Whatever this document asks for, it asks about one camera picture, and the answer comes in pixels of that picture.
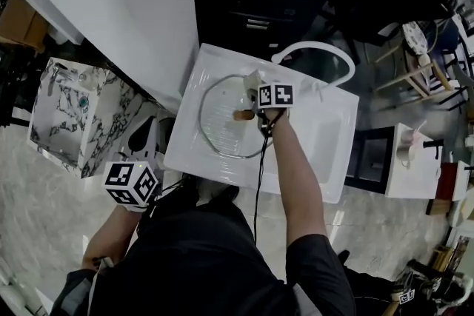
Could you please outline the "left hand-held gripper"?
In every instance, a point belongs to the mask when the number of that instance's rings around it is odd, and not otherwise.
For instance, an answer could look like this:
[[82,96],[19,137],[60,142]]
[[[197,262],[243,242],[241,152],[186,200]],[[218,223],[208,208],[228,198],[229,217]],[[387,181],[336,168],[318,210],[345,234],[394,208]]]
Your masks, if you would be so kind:
[[158,122],[149,116],[131,132],[127,146],[138,161],[108,161],[101,185],[120,206],[131,212],[144,212],[161,195],[163,172],[155,172],[146,160],[155,158],[158,165],[164,162],[176,119],[166,117]]

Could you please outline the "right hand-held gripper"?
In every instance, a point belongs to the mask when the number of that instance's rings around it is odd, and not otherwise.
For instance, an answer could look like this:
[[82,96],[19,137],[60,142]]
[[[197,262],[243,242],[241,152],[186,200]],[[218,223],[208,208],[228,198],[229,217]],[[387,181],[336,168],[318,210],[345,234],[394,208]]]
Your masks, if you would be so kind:
[[295,90],[292,84],[264,82],[258,70],[243,78],[243,85],[250,105],[242,110],[242,120],[250,121],[258,116],[271,122],[281,112],[285,113],[294,106]]

